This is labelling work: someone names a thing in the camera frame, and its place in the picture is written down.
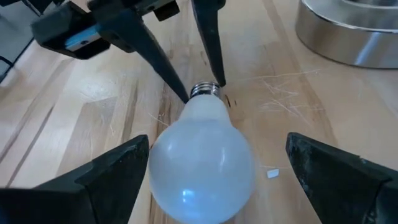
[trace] light bulb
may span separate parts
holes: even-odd
[[[149,155],[150,186],[158,205],[183,223],[221,223],[254,189],[250,145],[229,120],[220,86],[194,86],[178,121]]]

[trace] wooden table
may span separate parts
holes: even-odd
[[[164,22],[145,17],[189,90],[213,80],[190,1]],[[231,223],[319,223],[285,153],[299,132],[398,169],[398,72],[326,60],[298,40],[298,0],[228,0],[220,35],[231,120],[248,138],[257,184]],[[79,61],[35,42],[0,88],[0,185],[33,187],[138,134],[156,137],[183,103],[138,54],[112,47]],[[279,176],[266,171],[279,168]],[[147,177],[130,223],[173,223]]]

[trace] wooden surface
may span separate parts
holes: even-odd
[[[178,4],[173,18],[144,20],[189,90],[213,76],[191,3]],[[230,223],[320,222],[285,153],[291,131],[398,169],[398,72],[315,55],[295,35],[297,5],[228,0],[220,11],[223,98],[257,163],[256,190]],[[0,85],[0,185],[34,187],[138,134],[152,144],[182,108],[138,54],[112,47],[79,61],[34,42]],[[275,167],[279,176],[268,179]],[[147,176],[130,223],[174,223],[152,199]]]

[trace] wood grain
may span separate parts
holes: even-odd
[[[191,2],[177,3],[176,16],[144,20],[189,90],[214,77]],[[312,53],[295,35],[297,6],[228,0],[220,11],[223,101],[256,158],[256,190],[228,223],[320,223],[285,153],[292,131],[398,169],[398,72]],[[0,84],[0,185],[34,187],[138,134],[152,144],[182,108],[137,54],[111,47],[79,61],[34,42]],[[147,174],[129,223],[176,223],[152,198]]]

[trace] metal bowl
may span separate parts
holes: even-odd
[[[300,0],[296,32],[337,62],[398,68],[398,0]]]

